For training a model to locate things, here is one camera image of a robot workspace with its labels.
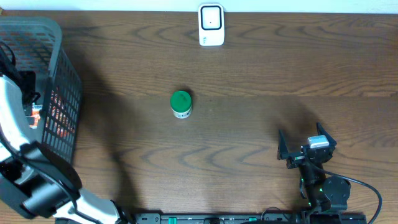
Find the green lid jar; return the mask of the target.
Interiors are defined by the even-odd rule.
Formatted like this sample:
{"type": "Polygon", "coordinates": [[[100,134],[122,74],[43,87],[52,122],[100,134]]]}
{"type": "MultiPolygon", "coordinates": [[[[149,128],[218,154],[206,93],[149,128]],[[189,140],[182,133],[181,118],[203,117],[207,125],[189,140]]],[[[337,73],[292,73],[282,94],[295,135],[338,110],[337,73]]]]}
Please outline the green lid jar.
{"type": "Polygon", "coordinates": [[[176,118],[188,118],[192,113],[192,97],[186,91],[175,91],[170,98],[170,107],[176,118]]]}

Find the orange snack packet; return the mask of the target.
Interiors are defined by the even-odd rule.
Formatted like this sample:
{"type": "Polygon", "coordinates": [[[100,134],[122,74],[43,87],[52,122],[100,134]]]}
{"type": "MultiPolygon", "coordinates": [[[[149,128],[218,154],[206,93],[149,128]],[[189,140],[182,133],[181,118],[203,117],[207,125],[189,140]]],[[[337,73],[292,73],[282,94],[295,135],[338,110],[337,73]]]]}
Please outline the orange snack packet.
{"type": "Polygon", "coordinates": [[[42,105],[32,105],[32,115],[28,117],[30,128],[36,129],[38,127],[39,120],[41,119],[41,110],[42,105]]]}

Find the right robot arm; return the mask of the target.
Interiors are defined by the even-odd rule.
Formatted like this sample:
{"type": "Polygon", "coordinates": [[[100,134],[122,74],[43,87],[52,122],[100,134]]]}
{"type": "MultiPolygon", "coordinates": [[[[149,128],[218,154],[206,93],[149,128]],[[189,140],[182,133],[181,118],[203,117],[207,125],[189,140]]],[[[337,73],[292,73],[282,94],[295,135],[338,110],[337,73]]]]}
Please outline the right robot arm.
{"type": "Polygon", "coordinates": [[[333,157],[336,141],[317,123],[317,135],[297,152],[289,152],[283,132],[279,131],[278,160],[285,160],[288,169],[298,168],[300,193],[317,212],[341,212],[348,208],[351,192],[349,181],[335,174],[326,174],[323,164],[333,157]]]}

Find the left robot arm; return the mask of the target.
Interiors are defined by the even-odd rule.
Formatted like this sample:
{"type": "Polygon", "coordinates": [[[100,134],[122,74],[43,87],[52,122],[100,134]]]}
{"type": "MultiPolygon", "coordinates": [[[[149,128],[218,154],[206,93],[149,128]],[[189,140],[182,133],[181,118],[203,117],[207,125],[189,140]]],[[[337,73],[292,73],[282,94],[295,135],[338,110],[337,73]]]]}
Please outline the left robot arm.
{"type": "Polygon", "coordinates": [[[84,189],[73,167],[38,142],[25,112],[41,97],[35,78],[33,71],[17,70],[14,52],[2,43],[1,144],[10,154],[1,162],[3,201],[26,218],[134,223],[114,201],[84,189]]]}

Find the red chocolate bar wrapper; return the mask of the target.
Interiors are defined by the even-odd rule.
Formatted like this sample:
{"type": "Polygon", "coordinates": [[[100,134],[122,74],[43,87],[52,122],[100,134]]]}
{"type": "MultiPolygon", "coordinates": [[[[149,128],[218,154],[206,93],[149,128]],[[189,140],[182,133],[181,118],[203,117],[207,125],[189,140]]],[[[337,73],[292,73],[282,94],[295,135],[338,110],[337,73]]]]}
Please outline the red chocolate bar wrapper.
{"type": "Polygon", "coordinates": [[[55,91],[51,92],[49,115],[45,127],[61,138],[68,138],[75,133],[75,111],[55,91]]]}

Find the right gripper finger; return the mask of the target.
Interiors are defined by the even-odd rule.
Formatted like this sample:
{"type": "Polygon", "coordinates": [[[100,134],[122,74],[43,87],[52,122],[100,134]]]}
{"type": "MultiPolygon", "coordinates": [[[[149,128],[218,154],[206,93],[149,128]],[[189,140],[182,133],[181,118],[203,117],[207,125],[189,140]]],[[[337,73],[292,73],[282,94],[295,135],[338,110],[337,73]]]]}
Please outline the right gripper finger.
{"type": "Polygon", "coordinates": [[[277,159],[278,160],[286,160],[289,156],[289,150],[287,147],[287,143],[285,141],[284,134],[282,130],[279,130],[279,143],[278,143],[278,150],[277,150],[277,159]]]}
{"type": "Polygon", "coordinates": [[[317,133],[319,136],[324,135],[329,142],[330,147],[335,147],[337,145],[336,141],[325,131],[320,122],[317,122],[317,133]]]}

